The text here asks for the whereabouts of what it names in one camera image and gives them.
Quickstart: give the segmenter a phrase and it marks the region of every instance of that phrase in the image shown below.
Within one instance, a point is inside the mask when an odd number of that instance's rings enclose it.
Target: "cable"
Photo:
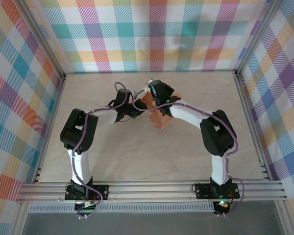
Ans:
[[[127,119],[127,120],[125,120],[125,121],[119,121],[119,122],[126,122],[126,121],[128,121],[128,120],[130,120],[132,117],[129,117],[129,119]]]
[[[116,83],[114,84],[114,87],[115,87],[115,89],[116,89],[117,91],[118,91],[117,84],[120,84],[120,85],[126,90],[126,87],[125,87],[121,82],[116,82]],[[127,93],[125,93],[125,99],[124,99],[124,101],[123,101],[120,105],[118,105],[118,106],[116,106],[116,107],[110,107],[110,108],[100,108],[100,109],[95,109],[95,110],[89,111],[89,112],[86,114],[85,122],[84,122],[84,127],[83,127],[83,134],[82,134],[82,137],[80,138],[80,140],[79,140],[79,142],[77,143],[77,145],[75,146],[75,148],[73,148],[73,150],[72,150],[72,157],[73,157],[73,158],[75,157],[75,151],[77,150],[77,148],[79,148],[79,146],[81,145],[81,143],[83,142],[83,140],[84,140],[84,138],[85,138],[86,129],[87,129],[87,120],[88,120],[88,116],[89,116],[90,114],[92,114],[92,113],[94,113],[94,112],[98,112],[98,111],[110,110],[110,109],[117,109],[117,108],[119,108],[119,107],[121,107],[122,105],[125,104],[126,99],[127,99]],[[77,178],[77,180],[78,180],[78,181],[79,181],[84,187],[86,187],[86,188],[88,188],[89,190],[91,190],[91,191],[97,193],[97,194],[99,195],[99,197],[100,197],[100,201],[99,201],[98,205],[96,206],[96,209],[95,209],[92,213],[90,213],[89,215],[85,215],[85,216],[84,216],[84,218],[87,219],[88,217],[90,217],[90,216],[92,216],[93,214],[95,214],[96,211],[101,207],[101,205],[102,205],[102,203],[103,203],[103,196],[102,196],[102,194],[101,194],[98,190],[96,190],[96,189],[94,189],[94,188],[89,187],[88,185],[86,185],[86,184],[82,181],[82,179],[77,175],[76,168],[75,168],[75,159],[72,160],[72,170],[73,170],[73,173],[74,173],[75,177]],[[82,216],[79,214],[79,211],[77,211],[77,215],[78,215],[78,218],[79,218],[79,219],[82,217]]]
[[[192,190],[193,192],[196,192],[196,190],[194,190],[194,185],[195,185],[195,184],[199,184],[199,182],[195,182],[195,183],[192,184],[192,186],[191,186],[191,190]]]
[[[234,135],[234,132],[233,132],[233,131],[230,129],[230,127],[229,127],[224,121],[222,121],[220,118],[216,117],[216,116],[213,115],[213,114],[206,113],[205,111],[200,110],[200,109],[198,109],[198,108],[195,108],[195,107],[193,107],[193,106],[191,106],[191,105],[188,105],[188,104],[182,104],[182,103],[165,103],[165,104],[161,104],[161,105],[159,105],[159,106],[156,106],[156,107],[153,107],[153,108],[150,108],[150,109],[140,109],[140,108],[138,108],[138,107],[135,105],[134,100],[136,99],[136,97],[137,97],[140,93],[142,93],[142,92],[144,92],[144,91],[145,91],[145,90],[141,90],[140,92],[138,92],[138,93],[134,96],[134,99],[133,99],[133,101],[132,101],[133,107],[134,107],[135,109],[139,110],[139,111],[143,111],[143,112],[144,112],[144,111],[152,111],[152,110],[159,109],[159,108],[164,107],[164,106],[167,106],[167,105],[178,105],[178,106],[183,106],[183,107],[187,107],[187,108],[189,108],[189,109],[191,109],[191,110],[194,110],[194,111],[196,111],[196,112],[199,112],[199,113],[202,114],[202,115],[206,115],[206,116],[212,117],[213,119],[215,119],[215,120],[217,120],[218,122],[220,122],[220,123],[221,123],[221,124],[227,129],[227,131],[230,133],[230,135],[231,135],[231,137],[233,138],[234,143],[235,143],[235,149],[234,149],[232,152],[229,152],[229,153],[226,154],[226,160],[225,160],[225,173],[229,176],[230,179],[232,179],[232,180],[236,180],[236,181],[240,181],[241,184],[242,184],[242,195],[241,195],[241,198],[240,198],[240,200],[239,200],[238,205],[237,205],[232,211],[229,212],[229,213],[232,213],[234,210],[236,210],[236,209],[239,207],[239,205],[241,204],[241,202],[242,202],[242,200],[243,200],[243,198],[244,198],[244,194],[245,194],[245,187],[244,187],[243,181],[242,181],[241,179],[238,179],[238,178],[233,178],[233,177],[230,175],[230,173],[229,173],[229,156],[232,155],[232,154],[234,154],[234,153],[236,153],[236,152],[238,151],[238,149],[239,149],[239,144],[238,144],[237,139],[236,139],[236,137],[235,137],[235,135]]]

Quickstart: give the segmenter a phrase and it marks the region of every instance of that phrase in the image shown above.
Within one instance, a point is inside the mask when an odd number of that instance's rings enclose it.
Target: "marble-like surface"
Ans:
[[[131,91],[139,91],[150,78],[169,84],[189,104],[204,110],[224,110],[239,142],[239,151],[230,159],[231,175],[242,179],[262,178],[231,72],[166,72],[69,75],[39,181],[71,178],[69,155],[59,136],[72,109],[88,111],[107,105],[116,96],[116,81]],[[145,112],[136,119],[96,129],[89,154],[94,180],[209,179],[211,157],[200,131],[179,119],[159,131],[148,116]]]

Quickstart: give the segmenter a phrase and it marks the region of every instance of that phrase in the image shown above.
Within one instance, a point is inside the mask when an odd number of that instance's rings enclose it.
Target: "metal bracket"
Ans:
[[[225,189],[222,197],[217,197],[212,190],[211,184],[195,184],[195,193],[197,199],[238,199],[240,198],[239,188],[237,184],[231,183]]]
[[[109,194],[109,185],[92,185],[92,188],[98,190],[104,200],[108,200],[108,194]],[[82,197],[79,197],[78,195],[74,194],[74,191],[72,189],[71,185],[68,185],[66,187],[66,194],[64,197],[65,201],[85,201]],[[100,196],[95,194],[95,200],[100,200]]]

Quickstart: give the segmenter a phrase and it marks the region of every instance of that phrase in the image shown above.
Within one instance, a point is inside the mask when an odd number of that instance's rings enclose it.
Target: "vent grille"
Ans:
[[[98,212],[211,212],[212,202],[190,203],[109,203],[99,208]],[[30,213],[68,213],[75,212],[74,204],[33,204]]]

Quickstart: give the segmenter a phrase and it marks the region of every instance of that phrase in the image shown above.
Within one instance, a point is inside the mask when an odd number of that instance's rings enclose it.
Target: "plaid wallpaper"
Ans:
[[[282,2],[243,75],[267,161],[294,213],[294,0]]]
[[[41,151],[60,79],[12,0],[0,0],[0,235]]]
[[[111,72],[233,70],[270,0],[26,2],[66,72]]]

